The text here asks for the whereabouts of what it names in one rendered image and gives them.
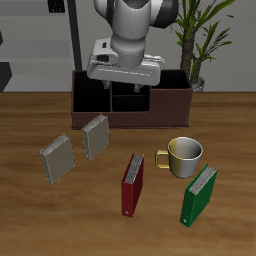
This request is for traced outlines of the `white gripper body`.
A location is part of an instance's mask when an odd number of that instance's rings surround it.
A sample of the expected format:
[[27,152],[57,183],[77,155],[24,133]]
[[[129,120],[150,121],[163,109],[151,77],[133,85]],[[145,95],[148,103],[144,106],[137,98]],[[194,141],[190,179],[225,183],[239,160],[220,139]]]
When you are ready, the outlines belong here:
[[165,60],[160,56],[146,54],[142,63],[133,69],[120,68],[110,63],[98,61],[91,55],[87,67],[87,76],[90,79],[123,82],[139,85],[156,86],[160,82],[161,70]]

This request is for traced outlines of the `dark brown desk caddy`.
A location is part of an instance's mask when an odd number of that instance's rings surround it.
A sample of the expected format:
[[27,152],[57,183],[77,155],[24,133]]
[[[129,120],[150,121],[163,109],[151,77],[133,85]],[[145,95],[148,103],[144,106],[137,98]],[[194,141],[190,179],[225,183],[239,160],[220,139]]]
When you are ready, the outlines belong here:
[[188,126],[193,89],[184,70],[163,70],[157,86],[111,82],[105,89],[86,71],[74,71],[72,81],[72,128],[80,130],[99,114],[111,129],[180,128]]

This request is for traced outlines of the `yellow book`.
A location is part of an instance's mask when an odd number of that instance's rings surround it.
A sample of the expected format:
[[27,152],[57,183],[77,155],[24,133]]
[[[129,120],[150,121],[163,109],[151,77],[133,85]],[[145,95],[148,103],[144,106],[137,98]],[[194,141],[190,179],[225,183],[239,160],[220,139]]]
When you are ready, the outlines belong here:
[[109,121],[103,114],[98,115],[82,128],[84,156],[87,160],[94,159],[109,146]]
[[74,155],[71,138],[62,134],[40,151],[46,180],[55,184],[74,166]]

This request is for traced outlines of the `red book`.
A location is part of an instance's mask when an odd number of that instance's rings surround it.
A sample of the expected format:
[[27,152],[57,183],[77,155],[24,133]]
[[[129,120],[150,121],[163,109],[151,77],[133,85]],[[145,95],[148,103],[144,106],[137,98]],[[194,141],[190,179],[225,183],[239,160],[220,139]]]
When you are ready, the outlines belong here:
[[121,181],[122,214],[132,217],[143,186],[144,156],[132,154]]

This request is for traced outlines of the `green book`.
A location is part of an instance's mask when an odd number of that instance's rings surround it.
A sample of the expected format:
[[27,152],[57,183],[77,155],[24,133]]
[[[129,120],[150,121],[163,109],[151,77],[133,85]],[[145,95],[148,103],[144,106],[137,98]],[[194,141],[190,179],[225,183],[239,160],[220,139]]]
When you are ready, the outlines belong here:
[[186,187],[180,215],[180,222],[186,227],[194,223],[209,203],[217,172],[217,169],[206,164]]

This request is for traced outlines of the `green pot plant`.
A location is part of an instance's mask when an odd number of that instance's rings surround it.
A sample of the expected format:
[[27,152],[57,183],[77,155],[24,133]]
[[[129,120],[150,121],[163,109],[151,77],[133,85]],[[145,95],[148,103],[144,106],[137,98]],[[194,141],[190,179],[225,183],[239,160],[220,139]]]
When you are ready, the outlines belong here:
[[222,46],[231,44],[226,41],[229,28],[214,36],[219,21],[205,27],[205,24],[224,8],[230,6],[235,0],[223,0],[220,3],[213,2],[203,10],[202,0],[181,0],[182,13],[178,14],[174,21],[180,28],[175,31],[182,48],[180,68],[187,72],[194,92],[202,92],[205,80],[199,76],[201,65],[204,61],[212,62],[212,53]]

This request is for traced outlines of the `yellow and white mug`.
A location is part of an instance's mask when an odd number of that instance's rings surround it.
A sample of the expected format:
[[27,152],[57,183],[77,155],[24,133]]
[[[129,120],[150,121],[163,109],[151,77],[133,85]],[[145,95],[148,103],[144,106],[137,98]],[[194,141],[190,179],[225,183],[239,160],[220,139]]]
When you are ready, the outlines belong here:
[[[169,169],[174,176],[185,179],[196,170],[202,153],[203,148],[198,141],[188,137],[177,137],[168,143],[166,150],[156,151],[155,166]],[[167,164],[158,161],[160,155],[168,157]]]

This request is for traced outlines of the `grey wall shelf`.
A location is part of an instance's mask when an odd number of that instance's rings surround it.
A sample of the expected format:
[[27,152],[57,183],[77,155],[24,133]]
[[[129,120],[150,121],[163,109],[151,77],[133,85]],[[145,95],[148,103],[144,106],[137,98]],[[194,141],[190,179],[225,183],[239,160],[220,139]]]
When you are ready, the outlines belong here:
[[81,68],[76,0],[0,0],[0,92],[69,92]]

